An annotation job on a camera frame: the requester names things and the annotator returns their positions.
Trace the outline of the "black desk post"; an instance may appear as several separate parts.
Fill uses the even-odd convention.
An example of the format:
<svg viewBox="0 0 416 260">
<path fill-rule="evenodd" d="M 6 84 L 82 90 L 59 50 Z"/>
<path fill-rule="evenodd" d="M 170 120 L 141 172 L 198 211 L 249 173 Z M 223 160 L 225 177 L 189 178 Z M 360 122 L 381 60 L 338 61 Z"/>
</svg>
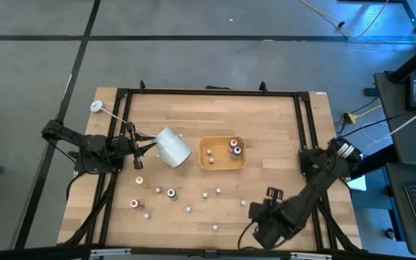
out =
<svg viewBox="0 0 416 260">
<path fill-rule="evenodd" d="M 389 72 L 387 77 L 390 82 L 397 84 L 404 80 L 414 70 L 416 70 L 416 54 L 401 65 L 397 70 Z"/>
</svg>

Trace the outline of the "white paper cup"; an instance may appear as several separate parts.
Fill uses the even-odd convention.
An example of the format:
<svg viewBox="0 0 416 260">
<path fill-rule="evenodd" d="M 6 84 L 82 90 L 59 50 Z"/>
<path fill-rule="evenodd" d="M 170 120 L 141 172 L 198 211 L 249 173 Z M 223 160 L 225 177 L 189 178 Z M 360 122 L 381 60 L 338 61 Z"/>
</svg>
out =
<svg viewBox="0 0 416 260">
<path fill-rule="evenodd" d="M 171 168 L 177 168 L 191 155 L 191 150 L 182 140 L 181 135 L 174 134 L 166 127 L 155 138 L 157 157 Z"/>
</svg>

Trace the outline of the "silver metal bracket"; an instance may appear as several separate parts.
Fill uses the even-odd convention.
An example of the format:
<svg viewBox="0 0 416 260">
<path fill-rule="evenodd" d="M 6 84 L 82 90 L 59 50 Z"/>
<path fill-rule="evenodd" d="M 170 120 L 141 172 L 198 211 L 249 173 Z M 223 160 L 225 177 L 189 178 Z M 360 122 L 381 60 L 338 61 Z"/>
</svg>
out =
<svg viewBox="0 0 416 260">
<path fill-rule="evenodd" d="M 120 256 L 129 255 L 130 253 L 130 248 L 102 248 L 91 250 L 90 257 Z"/>
<path fill-rule="evenodd" d="M 291 252 L 290 260 L 333 260 L 332 255 L 309 252 Z"/>
</svg>

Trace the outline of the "dark grey desk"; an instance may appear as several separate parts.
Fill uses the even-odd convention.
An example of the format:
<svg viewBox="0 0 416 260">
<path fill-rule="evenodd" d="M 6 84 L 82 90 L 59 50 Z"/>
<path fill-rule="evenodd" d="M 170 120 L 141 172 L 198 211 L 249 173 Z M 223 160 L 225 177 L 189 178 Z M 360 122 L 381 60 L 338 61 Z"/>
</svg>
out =
<svg viewBox="0 0 416 260">
<path fill-rule="evenodd" d="M 416 219 L 405 191 L 405 186 L 416 185 L 416 165 L 388 163 L 385 169 L 404 240 L 409 252 L 416 255 Z"/>
<path fill-rule="evenodd" d="M 416 165 L 416 113 L 405 109 L 405 86 L 390 82 L 385 73 L 374 74 L 374 80 L 399 161 Z M 411 118 L 414 121 L 399 128 Z"/>
</svg>

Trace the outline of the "white paper sheet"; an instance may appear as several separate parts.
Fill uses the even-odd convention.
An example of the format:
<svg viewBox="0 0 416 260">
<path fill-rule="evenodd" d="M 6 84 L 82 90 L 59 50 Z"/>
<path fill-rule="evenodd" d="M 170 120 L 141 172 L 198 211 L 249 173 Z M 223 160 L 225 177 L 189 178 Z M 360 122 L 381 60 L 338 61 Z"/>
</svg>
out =
<svg viewBox="0 0 416 260">
<path fill-rule="evenodd" d="M 346 178 L 347 185 L 356 191 L 367 191 L 365 176 L 359 178 Z"/>
</svg>

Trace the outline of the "yellow plastic bin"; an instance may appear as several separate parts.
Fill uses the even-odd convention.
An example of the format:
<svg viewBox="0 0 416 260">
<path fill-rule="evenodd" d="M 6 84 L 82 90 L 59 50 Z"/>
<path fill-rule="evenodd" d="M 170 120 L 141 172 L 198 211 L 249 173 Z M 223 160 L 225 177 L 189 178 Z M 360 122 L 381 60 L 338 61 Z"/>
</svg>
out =
<svg viewBox="0 0 416 260">
<path fill-rule="evenodd" d="M 231 157 L 233 148 L 230 140 L 236 139 L 238 146 L 242 149 L 240 158 L 234 161 Z M 246 142 L 240 136 L 206 136 L 199 141 L 199 165 L 205 170 L 240 170 L 247 164 Z"/>
</svg>

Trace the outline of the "black rig crossbar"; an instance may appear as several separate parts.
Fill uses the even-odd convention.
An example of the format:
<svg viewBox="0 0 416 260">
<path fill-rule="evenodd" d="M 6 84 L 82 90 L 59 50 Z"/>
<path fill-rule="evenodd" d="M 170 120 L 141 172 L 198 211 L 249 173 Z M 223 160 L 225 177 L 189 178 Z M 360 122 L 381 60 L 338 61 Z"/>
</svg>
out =
<svg viewBox="0 0 416 260">
<path fill-rule="evenodd" d="M 89 258 L 93 249 L 106 248 L 100 244 L 61 245 L 42 248 L 22 248 L 0 251 L 0 260 L 71 260 Z M 391 256 L 377 253 L 324 249 L 321 251 L 267 251 L 262 249 L 216 250 L 174 248 L 130 248 L 129 255 L 198 256 L 204 259 L 220 257 L 270 257 L 290 259 L 291 252 L 332 255 L 333 260 L 416 260 L 415 257 Z"/>
</svg>

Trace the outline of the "black aluminium table frame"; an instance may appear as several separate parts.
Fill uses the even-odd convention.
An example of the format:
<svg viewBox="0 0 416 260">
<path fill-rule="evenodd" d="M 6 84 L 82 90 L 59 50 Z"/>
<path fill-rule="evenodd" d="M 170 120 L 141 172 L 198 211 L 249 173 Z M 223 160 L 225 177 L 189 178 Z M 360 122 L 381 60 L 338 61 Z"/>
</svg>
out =
<svg viewBox="0 0 416 260">
<path fill-rule="evenodd" d="M 327 95 L 316 92 L 239 90 L 132 89 L 121 100 L 117 89 L 100 87 L 95 98 L 107 109 L 146 132 L 170 128 L 191 149 L 181 166 L 171 168 L 155 149 L 136 170 L 127 158 L 118 174 L 110 214 L 100 213 L 92 234 L 98 241 L 108 223 L 105 244 L 117 248 L 261 249 L 248 225 L 248 206 L 261 202 L 268 187 L 297 194 L 306 184 L 298 152 L 302 147 L 325 147 L 335 137 Z M 199 165 L 203 137 L 239 136 L 246 142 L 247 164 L 240 170 L 205 170 Z M 144 183 L 135 179 L 141 176 Z M 173 201 L 167 190 L 174 189 Z M 206 199 L 202 194 L 208 193 Z M 142 211 L 130 201 L 144 203 Z M 312 224 L 273 251 L 316 251 Z"/>
</svg>

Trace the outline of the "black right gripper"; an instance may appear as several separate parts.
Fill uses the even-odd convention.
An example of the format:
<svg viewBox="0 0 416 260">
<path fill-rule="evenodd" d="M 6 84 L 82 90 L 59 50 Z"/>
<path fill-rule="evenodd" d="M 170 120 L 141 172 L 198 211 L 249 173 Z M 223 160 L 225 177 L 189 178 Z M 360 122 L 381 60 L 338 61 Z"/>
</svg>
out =
<svg viewBox="0 0 416 260">
<path fill-rule="evenodd" d="M 283 195 L 282 190 L 268 187 L 262 203 L 250 203 L 248 217 L 258 224 L 253 237 L 265 249 L 274 249 L 280 238 L 284 243 L 299 232 L 299 217 Z"/>
</svg>

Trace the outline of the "black desk leg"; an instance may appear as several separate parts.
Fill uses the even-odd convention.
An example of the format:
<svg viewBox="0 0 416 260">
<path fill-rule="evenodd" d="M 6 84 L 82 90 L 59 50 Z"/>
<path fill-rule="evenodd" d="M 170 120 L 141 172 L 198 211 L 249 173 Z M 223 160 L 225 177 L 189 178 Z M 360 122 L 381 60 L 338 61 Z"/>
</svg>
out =
<svg viewBox="0 0 416 260">
<path fill-rule="evenodd" d="M 366 173 L 369 173 L 373 170 L 377 170 L 387 163 L 397 163 L 399 162 L 399 158 L 397 155 L 397 151 L 393 144 L 380 149 L 379 151 L 364 157 L 359 164 L 357 165 L 356 169 L 350 172 L 350 178 L 356 179 L 359 178 Z"/>
</svg>

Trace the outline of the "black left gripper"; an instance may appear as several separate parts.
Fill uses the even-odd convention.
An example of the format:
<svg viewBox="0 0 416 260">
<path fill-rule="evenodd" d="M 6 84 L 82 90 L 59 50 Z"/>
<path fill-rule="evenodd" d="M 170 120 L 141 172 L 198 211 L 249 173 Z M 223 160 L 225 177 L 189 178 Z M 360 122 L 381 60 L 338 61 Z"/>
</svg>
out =
<svg viewBox="0 0 416 260">
<path fill-rule="evenodd" d="M 144 145 L 143 147 L 139 147 L 138 142 L 140 142 L 141 140 L 155 139 L 155 136 L 147 136 L 147 135 L 138 134 L 135 125 L 131 122 L 126 123 L 126 130 L 129 133 L 129 137 L 125 137 L 124 135 L 121 135 L 118 138 L 117 155 L 119 157 L 133 155 L 134 156 L 134 161 L 133 161 L 134 168 L 136 170 L 141 170 L 143 168 L 143 163 L 140 157 L 144 155 L 148 150 L 153 148 L 156 145 L 156 143 L 151 143 L 151 144 Z"/>
</svg>

